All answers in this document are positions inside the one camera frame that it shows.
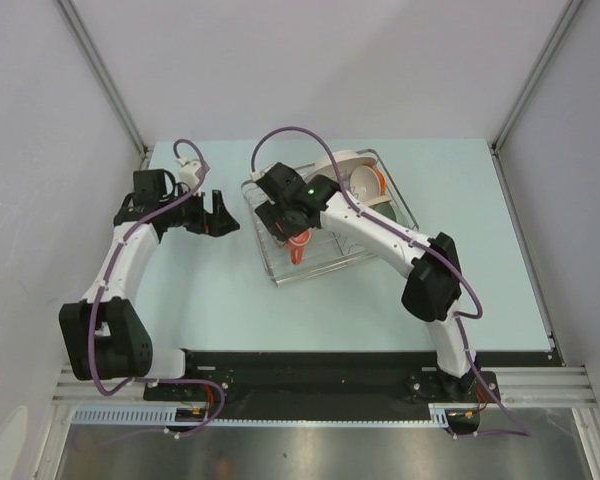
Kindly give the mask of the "orange mug with handle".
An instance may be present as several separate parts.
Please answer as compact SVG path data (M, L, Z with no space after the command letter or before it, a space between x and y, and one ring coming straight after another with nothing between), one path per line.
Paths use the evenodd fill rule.
M310 230L305 230L301 234L289 238L283 244L283 249L289 253L293 265L299 265L302 262L305 248L311 241L311 238L312 232Z

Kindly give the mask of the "white deep plate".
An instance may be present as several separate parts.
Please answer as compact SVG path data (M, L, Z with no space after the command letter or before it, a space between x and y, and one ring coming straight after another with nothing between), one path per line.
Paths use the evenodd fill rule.
M358 153L354 150L341 150L332 153L335 159L336 165L340 172L340 176L343 180L350 178L352 172L360 166L374 167L376 160L369 155ZM304 179L307 184L313 181L316 176L324 176L328 178L331 183L338 183L331 158L328 155L320 158L315 164L312 171L307 174Z

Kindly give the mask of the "orange white bowl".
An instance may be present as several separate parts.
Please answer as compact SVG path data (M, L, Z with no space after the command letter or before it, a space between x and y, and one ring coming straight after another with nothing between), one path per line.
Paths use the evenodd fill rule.
M370 205L372 201L384 195L386 183L375 167L361 165L351 173L349 191L358 201Z

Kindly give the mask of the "green celadon bowl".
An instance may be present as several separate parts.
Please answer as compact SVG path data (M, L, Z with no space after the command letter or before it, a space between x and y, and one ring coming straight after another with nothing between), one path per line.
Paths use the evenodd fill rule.
M397 214L390 202L382 202L372 206L372 209L383 217L396 222Z

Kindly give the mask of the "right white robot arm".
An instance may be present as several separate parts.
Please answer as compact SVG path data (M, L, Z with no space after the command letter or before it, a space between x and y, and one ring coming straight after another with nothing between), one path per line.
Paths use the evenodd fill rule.
M460 265L455 243L444 233L428 237L377 213L317 175L305 181L280 162L251 179L268 200L256 215L281 242L309 230L343 234L392 266L406 279L403 307L423 321L436 348L439 382L453 401L464 401L477 389L470 362L475 353L464 346L453 309L461 296Z

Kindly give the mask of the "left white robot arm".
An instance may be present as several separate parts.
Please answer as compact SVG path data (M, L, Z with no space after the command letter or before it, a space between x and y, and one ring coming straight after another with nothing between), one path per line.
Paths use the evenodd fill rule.
M167 389L182 400L199 392L201 376L186 366L184 351L157 346L134 303L149 260L169 230L217 238L239 229L221 191L213 191L212 209L205 210L199 189L207 171L193 161L177 175L164 169L134 173L133 189L114 216L113 240L96 280L79 301L64 304L59 312L77 379L166 379Z

